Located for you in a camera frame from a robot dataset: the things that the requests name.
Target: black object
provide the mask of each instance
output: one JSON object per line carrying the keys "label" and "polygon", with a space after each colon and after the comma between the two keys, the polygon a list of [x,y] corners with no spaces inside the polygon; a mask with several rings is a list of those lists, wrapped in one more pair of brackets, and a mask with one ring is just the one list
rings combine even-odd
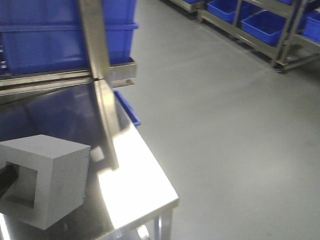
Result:
{"label": "black object", "polygon": [[12,184],[14,184],[18,177],[19,175],[13,165],[8,165],[0,169],[0,199]]}

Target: metal pole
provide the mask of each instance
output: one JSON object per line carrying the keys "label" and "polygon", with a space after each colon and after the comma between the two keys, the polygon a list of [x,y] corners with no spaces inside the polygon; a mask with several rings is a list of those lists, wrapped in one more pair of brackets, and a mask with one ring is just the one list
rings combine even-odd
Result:
{"label": "metal pole", "polygon": [[104,13],[101,0],[78,0],[85,42],[90,61],[96,100],[105,131],[108,157],[112,168],[118,167],[114,138],[120,131],[112,82]]}
{"label": "metal pole", "polygon": [[296,9],[297,7],[299,6],[299,0],[295,0],[292,4],[292,10],[291,10],[291,13],[289,14],[289,16],[287,17],[286,19],[286,22],[285,22],[285,25],[284,25],[284,28],[282,30],[282,35],[281,35],[281,38],[278,42],[278,45],[276,46],[276,54],[274,55],[274,57],[272,58],[271,60],[271,65],[274,67],[275,64],[276,64],[276,61],[278,60],[279,58],[279,55],[281,54],[281,49],[283,48],[283,45],[284,45],[284,42],[286,40],[286,37],[287,37],[287,33],[288,33],[288,29],[290,27],[290,24],[292,22],[292,19],[295,15],[295,12],[296,12]]}
{"label": "metal pole", "polygon": [[238,4],[236,6],[236,12],[235,12],[235,16],[234,16],[234,21],[233,21],[233,26],[235,26],[235,27],[237,26],[238,21],[239,21],[242,3],[243,3],[243,0],[238,0]]}
{"label": "metal pole", "polygon": [[307,3],[308,3],[308,0],[303,0],[301,5],[300,5],[300,7],[299,7],[299,11],[297,13],[297,16],[296,16],[296,18],[294,20],[293,26],[292,26],[291,31],[289,33],[288,41],[287,41],[287,43],[286,43],[286,45],[285,45],[285,47],[283,49],[283,52],[282,52],[282,55],[281,55],[281,58],[280,58],[280,61],[279,61],[279,63],[281,65],[284,65],[286,63],[286,61],[287,61],[287,57],[288,57],[288,54],[289,54],[289,51],[290,51],[290,48],[291,48],[291,45],[292,45],[293,36],[297,32],[297,29],[298,29],[299,24],[301,22],[301,18],[304,15]]}

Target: shelf frame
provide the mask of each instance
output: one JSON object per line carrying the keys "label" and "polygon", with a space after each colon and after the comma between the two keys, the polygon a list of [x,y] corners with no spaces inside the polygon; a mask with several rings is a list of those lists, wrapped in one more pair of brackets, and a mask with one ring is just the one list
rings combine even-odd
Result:
{"label": "shelf frame", "polygon": [[[260,39],[248,34],[247,32],[240,29],[240,12],[242,9],[242,4],[244,2],[258,6],[264,10],[270,11],[286,19],[285,25],[282,30],[281,37],[276,46],[271,46]],[[226,31],[231,36],[243,41],[249,46],[253,47],[255,50],[263,53],[264,55],[271,58],[270,64],[274,67],[276,61],[279,59],[284,42],[288,35],[290,24],[295,15],[295,10],[299,6],[299,0],[294,0],[292,5],[284,4],[283,2],[277,0],[238,0],[235,18],[233,24],[230,24],[221,18],[215,16],[214,14],[208,12],[207,10],[198,10],[198,21],[206,20],[209,23],[219,27],[220,29]]]}
{"label": "shelf frame", "polygon": [[[278,73],[286,73],[289,69],[293,69],[320,59],[320,44],[298,33],[299,24],[304,15],[307,4],[313,1],[314,0],[303,0],[301,2],[297,16],[289,33],[288,40],[286,41],[281,53],[281,57],[276,62],[276,71]],[[290,55],[292,48],[297,45],[310,50],[312,54],[289,61],[288,56]]]}

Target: gray block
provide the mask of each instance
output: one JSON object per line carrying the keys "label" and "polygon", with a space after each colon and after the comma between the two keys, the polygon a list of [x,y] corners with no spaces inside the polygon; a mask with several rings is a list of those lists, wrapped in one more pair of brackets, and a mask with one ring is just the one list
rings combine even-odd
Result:
{"label": "gray block", "polygon": [[0,169],[14,164],[19,172],[0,212],[45,230],[81,206],[90,148],[45,135],[0,142]]}

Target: metal rack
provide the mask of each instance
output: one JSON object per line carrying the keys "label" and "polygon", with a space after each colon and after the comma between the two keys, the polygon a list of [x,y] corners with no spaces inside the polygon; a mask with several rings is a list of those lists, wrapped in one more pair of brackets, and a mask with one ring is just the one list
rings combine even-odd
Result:
{"label": "metal rack", "polygon": [[[289,69],[320,59],[320,44],[306,38],[305,36],[301,35],[298,31],[298,27],[305,13],[307,4],[312,3],[314,1],[315,0],[302,1],[297,16],[294,20],[292,29],[290,30],[288,40],[283,48],[281,57],[278,61],[276,61],[275,69],[278,73],[286,73]],[[288,56],[294,53],[297,49],[300,49],[300,47],[310,50],[312,54],[289,61]]]}
{"label": "metal rack", "polygon": [[206,1],[200,1],[193,4],[187,3],[184,0],[169,0],[189,13],[194,13],[199,9],[204,9],[206,6]]}
{"label": "metal rack", "polygon": [[[239,28],[239,16],[243,2],[256,5],[257,7],[260,7],[264,10],[268,10],[286,19],[280,40],[276,46],[271,46]],[[298,6],[299,0],[295,0],[292,3],[292,5],[287,5],[277,0],[238,0],[233,24],[230,24],[222,20],[221,18],[215,16],[214,14],[208,12],[207,10],[203,9],[198,11],[198,21],[202,22],[203,20],[206,20],[209,23],[226,31],[231,36],[253,47],[257,51],[265,54],[266,56],[271,58],[271,65],[274,66],[276,60],[279,59],[284,41],[289,31],[290,24]]]}

